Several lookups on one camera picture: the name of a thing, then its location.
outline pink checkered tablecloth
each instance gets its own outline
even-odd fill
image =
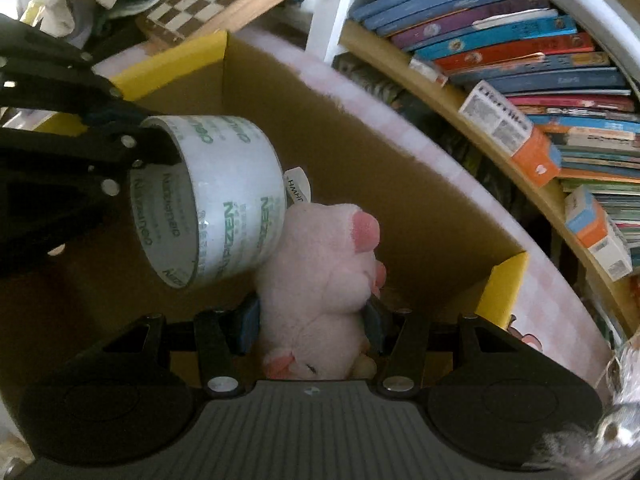
[[[420,130],[320,60],[257,27],[237,35],[291,67],[306,85],[339,103],[390,144],[428,165],[521,245],[529,253],[529,266],[514,307],[513,327],[535,335],[547,356],[595,385],[610,359],[604,338],[546,254],[477,180]]]

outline plush toy foot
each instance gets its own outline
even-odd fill
[[[360,354],[353,364],[350,379],[373,379],[377,371],[376,362],[371,357]]]

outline pink plush toy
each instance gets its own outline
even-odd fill
[[[379,294],[380,227],[351,204],[296,203],[273,256],[257,275],[260,349],[270,379],[372,378],[360,310]]]

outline bookshelf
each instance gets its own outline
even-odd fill
[[[409,68],[410,56],[398,50],[388,41],[379,38],[356,22],[344,24],[340,44],[352,54],[374,66],[380,72],[407,88],[416,97],[456,127],[470,142],[488,156],[547,218],[553,228],[566,241],[591,276],[592,284],[605,306],[620,320],[624,330],[631,335],[640,325],[640,314],[631,297],[628,278],[612,282],[589,251],[564,225],[564,193],[559,182],[551,181],[537,188],[524,176],[491,140],[473,123],[462,117],[458,110],[466,95],[452,85],[441,88]]]

